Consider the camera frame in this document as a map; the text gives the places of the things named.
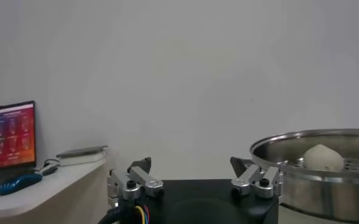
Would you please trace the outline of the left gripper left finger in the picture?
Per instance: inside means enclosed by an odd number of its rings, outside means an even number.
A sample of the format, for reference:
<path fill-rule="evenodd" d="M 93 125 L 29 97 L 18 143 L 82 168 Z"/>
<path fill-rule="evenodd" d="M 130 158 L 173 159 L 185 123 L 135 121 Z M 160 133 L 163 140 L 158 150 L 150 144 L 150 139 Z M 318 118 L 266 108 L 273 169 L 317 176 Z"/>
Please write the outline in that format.
<path fill-rule="evenodd" d="M 125 172 L 111 169 L 107 177 L 108 204 L 117 207 L 120 200 L 135 202 L 143 195 L 150 198 L 164 196 L 164 183 L 152 177 L 151 157 L 134 161 Z"/>

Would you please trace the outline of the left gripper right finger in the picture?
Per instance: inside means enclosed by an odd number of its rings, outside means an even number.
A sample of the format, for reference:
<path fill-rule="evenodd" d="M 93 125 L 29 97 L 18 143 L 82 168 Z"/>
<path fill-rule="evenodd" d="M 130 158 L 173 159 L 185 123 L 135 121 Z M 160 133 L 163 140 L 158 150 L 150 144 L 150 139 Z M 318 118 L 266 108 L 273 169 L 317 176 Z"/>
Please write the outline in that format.
<path fill-rule="evenodd" d="M 275 197 L 283 202 L 283 172 L 274 166 L 262 168 L 250 159 L 230 158 L 236 177 L 231 180 L 231 197 L 240 201 L 250 194 L 261 199 Z"/>

